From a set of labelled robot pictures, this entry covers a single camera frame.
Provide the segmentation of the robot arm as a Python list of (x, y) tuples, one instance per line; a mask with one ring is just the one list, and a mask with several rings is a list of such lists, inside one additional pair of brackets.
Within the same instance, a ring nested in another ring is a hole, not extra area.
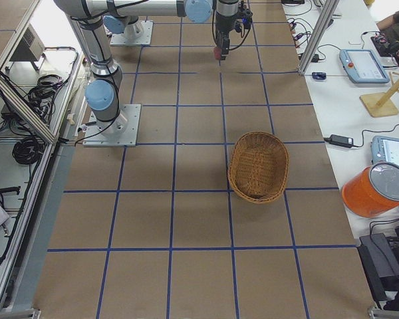
[[(104, 16), (104, 25), (112, 33), (113, 39), (125, 40), (133, 45), (144, 35), (145, 21), (140, 21), (137, 15), (120, 16), (118, 5), (108, 15)], [(215, 48), (215, 59), (225, 60), (230, 51), (242, 46), (239, 43), (230, 47), (229, 34), (236, 31), (241, 35), (241, 42), (248, 36), (253, 23), (253, 13), (243, 1), (177, 1), (176, 7), (182, 10), (182, 15), (194, 23), (204, 23), (211, 19), (211, 29)]]
[(112, 56), (106, 31), (114, 35), (129, 32), (133, 38), (137, 38), (143, 29), (139, 16), (124, 14), (114, 1), (99, 3), (104, 5), (103, 9), (95, 9), (92, 1), (55, 1), (57, 7), (79, 29), (77, 39), (90, 57), (90, 69), (94, 76), (84, 95), (96, 117), (99, 132), (111, 136), (121, 134), (128, 120), (122, 114), (119, 102), (122, 69)]

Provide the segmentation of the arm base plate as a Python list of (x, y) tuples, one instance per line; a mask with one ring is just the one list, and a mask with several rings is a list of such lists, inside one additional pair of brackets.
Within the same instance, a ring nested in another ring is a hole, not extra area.
[(96, 116), (91, 111), (89, 120), (96, 124), (87, 127), (86, 138), (82, 141), (83, 146), (134, 147), (137, 142), (141, 107), (140, 104), (121, 105), (120, 115), (110, 127), (104, 122), (97, 122)]
[(136, 21), (127, 25), (119, 21), (115, 27), (109, 28), (112, 33), (110, 45), (112, 47), (149, 46), (153, 26), (152, 21)]

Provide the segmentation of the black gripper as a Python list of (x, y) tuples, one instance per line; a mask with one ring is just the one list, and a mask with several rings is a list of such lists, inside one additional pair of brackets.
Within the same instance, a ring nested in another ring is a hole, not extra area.
[(218, 32), (219, 60), (223, 60), (224, 55), (229, 54), (230, 38), (228, 34), (234, 29), (237, 12), (238, 1), (215, 1), (215, 26)]

